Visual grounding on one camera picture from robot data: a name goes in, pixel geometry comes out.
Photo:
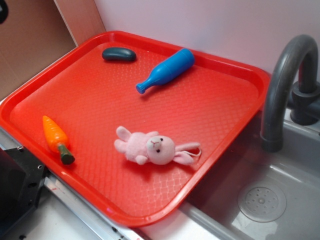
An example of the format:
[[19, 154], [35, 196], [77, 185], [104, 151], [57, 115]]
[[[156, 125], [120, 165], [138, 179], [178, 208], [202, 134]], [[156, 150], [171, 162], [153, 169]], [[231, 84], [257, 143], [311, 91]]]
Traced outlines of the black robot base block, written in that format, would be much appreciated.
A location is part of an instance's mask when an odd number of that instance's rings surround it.
[[0, 235], [38, 207], [46, 166], [28, 149], [0, 150]]

